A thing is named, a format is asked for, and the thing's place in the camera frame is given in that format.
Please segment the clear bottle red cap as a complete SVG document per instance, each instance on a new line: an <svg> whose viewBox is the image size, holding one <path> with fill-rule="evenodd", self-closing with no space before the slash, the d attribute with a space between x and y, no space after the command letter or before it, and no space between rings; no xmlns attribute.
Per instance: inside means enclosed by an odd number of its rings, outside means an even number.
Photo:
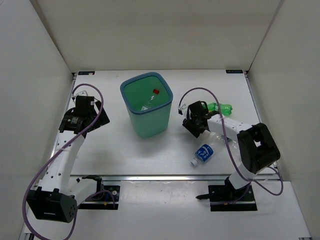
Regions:
<svg viewBox="0 0 320 240"><path fill-rule="evenodd" d="M158 95L160 91L157 89L153 89L152 95L149 97L149 99L142 105L141 111L146 111L155 106L157 103Z"/></svg>

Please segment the clear bottle black label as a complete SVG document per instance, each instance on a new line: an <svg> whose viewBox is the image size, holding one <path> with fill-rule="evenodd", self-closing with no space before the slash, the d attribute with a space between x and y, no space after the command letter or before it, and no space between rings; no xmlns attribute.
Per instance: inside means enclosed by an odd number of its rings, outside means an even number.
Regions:
<svg viewBox="0 0 320 240"><path fill-rule="evenodd" d="M185 123L187 120L190 119L189 107L185 103L182 105L179 105L178 106L178 114L184 117L182 123Z"/></svg>

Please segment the clear bottle blue label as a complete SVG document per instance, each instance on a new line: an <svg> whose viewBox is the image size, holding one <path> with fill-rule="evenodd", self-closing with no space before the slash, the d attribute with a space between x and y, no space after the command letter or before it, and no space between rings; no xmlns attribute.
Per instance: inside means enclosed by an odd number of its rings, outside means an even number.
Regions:
<svg viewBox="0 0 320 240"><path fill-rule="evenodd" d="M193 159L190 161L193 167L206 164L226 146L224 137L218 133L210 134L206 138L202 138L202 141L203 143L196 150Z"/></svg>

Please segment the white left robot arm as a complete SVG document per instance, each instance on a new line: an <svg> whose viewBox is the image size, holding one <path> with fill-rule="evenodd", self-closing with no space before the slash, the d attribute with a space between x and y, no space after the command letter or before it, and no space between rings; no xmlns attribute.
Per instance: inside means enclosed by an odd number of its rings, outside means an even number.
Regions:
<svg viewBox="0 0 320 240"><path fill-rule="evenodd" d="M55 153L45 175L35 190L30 190L26 201L38 220L70 223L77 207L87 198L100 200L105 194L102 177L87 175L69 187L70 175L86 139L81 131L88 127L96 130L110 122L102 103L93 96L78 95L75 106L63 116L59 126Z"/></svg>

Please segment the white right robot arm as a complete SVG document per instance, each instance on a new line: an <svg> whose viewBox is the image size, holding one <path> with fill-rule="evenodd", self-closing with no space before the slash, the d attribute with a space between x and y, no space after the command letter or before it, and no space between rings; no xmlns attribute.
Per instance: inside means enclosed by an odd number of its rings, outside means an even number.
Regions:
<svg viewBox="0 0 320 240"><path fill-rule="evenodd" d="M221 111L208 109L204 101L179 106L184 117L182 125L194 137L205 131L222 136L235 172L227 177L222 189L216 191L227 204L239 201L255 182L257 174L280 159L280 151L264 123L247 124L223 116Z"/></svg>

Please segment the clear bottle green label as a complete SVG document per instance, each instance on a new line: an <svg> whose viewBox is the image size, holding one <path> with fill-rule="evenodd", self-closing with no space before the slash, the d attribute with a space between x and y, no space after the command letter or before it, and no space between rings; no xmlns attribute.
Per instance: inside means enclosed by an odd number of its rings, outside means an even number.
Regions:
<svg viewBox="0 0 320 240"><path fill-rule="evenodd" d="M220 148L226 147L226 143L228 143L231 150L238 150L239 149L239 145L237 142L233 141L232 139L230 139L228 137L226 139L227 139L227 141L225 140L225 137L221 134L216 134L214 137L214 140L217 142L217 145Z"/></svg>

